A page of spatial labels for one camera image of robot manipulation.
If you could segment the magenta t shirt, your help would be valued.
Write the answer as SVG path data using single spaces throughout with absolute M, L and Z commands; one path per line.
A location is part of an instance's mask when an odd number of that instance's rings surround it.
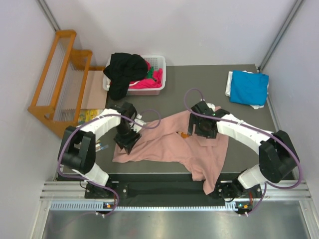
M 148 70 L 150 67 L 153 67 L 150 65 L 148 61 L 146 61 Z M 150 89 L 150 88 L 160 88 L 162 87 L 162 76 L 163 76 L 163 69 L 159 68 L 158 70 L 154 69 L 154 80 L 153 79 L 146 79 L 143 78 L 139 81 L 131 81 L 129 84 L 129 89 Z

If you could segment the white plastic laundry basket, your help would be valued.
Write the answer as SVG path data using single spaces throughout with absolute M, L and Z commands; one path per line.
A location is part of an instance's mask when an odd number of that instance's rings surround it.
M 103 89 L 112 100 L 128 95 L 158 95 L 165 85 L 165 59 L 114 53 L 103 70 Z

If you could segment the orange wooden rack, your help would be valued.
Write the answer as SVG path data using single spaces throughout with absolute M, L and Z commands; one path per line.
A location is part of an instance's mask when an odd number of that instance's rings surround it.
M 77 126 L 85 110 L 105 107 L 104 66 L 95 66 L 91 50 L 74 47 L 76 31 L 59 30 L 47 56 L 28 111 L 59 138 Z

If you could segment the green t shirt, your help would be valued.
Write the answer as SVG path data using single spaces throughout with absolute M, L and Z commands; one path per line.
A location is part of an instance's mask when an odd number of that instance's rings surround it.
M 154 68 L 150 67 L 150 69 L 148 70 L 146 79 L 153 79 L 154 80 L 153 74 L 154 74 Z

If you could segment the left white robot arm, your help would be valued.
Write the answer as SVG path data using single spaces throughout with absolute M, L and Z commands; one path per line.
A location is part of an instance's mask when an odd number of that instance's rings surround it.
M 96 143 L 109 130 L 116 128 L 116 143 L 130 152 L 140 139 L 140 131 L 147 127 L 142 115 L 137 113 L 130 103 L 104 109 L 101 114 L 79 126 L 69 126 L 65 129 L 58 154 L 58 174 L 65 178 L 75 178 L 87 181 L 101 197 L 119 195 L 110 183 L 110 176 L 96 163 Z M 66 166 L 77 173 L 68 176 L 61 171 L 60 166 Z

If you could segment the bundle of marker pens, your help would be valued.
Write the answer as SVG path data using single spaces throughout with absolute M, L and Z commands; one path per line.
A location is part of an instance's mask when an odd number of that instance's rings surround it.
M 102 144 L 100 140 L 98 140 L 95 144 L 95 147 L 96 147 L 96 152 L 99 152 L 101 150 L 104 150 L 104 149 L 107 149 L 109 147 L 108 144 Z

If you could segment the black t shirt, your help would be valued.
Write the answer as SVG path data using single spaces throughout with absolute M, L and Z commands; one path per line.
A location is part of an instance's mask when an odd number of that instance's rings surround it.
M 118 101 L 127 95 L 130 82 L 143 80 L 147 76 L 148 65 L 140 55 L 114 53 L 103 73 L 111 81 L 110 99 Z

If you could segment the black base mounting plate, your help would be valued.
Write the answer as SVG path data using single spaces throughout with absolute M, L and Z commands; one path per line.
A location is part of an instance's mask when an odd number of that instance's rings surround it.
M 119 205 L 127 207 L 223 206 L 231 199 L 249 202 L 261 198 L 260 186 L 237 195 L 231 185 L 236 177 L 236 173 L 221 173 L 208 195 L 203 181 L 193 181 L 190 173 L 113 173 L 109 187 L 119 195 Z

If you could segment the pink t shirt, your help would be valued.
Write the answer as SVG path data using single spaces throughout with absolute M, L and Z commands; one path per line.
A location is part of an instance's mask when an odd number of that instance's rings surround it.
M 215 139 L 196 134 L 186 136 L 189 117 L 189 111 L 182 111 L 150 122 L 149 129 L 140 131 L 142 136 L 130 154 L 116 146 L 113 162 L 178 162 L 192 174 L 194 181 L 203 181 L 206 195 L 212 193 L 224 166 L 229 138 L 222 134 Z

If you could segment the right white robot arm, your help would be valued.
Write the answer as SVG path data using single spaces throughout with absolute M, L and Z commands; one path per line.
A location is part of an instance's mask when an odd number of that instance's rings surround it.
M 241 172 L 228 186 L 230 198 L 244 197 L 251 188 L 265 182 L 279 183 L 300 163 L 289 135 L 282 130 L 271 132 L 253 127 L 224 109 L 216 110 L 204 100 L 189 111 L 189 135 L 205 138 L 225 135 L 249 147 L 259 157 L 257 165 Z

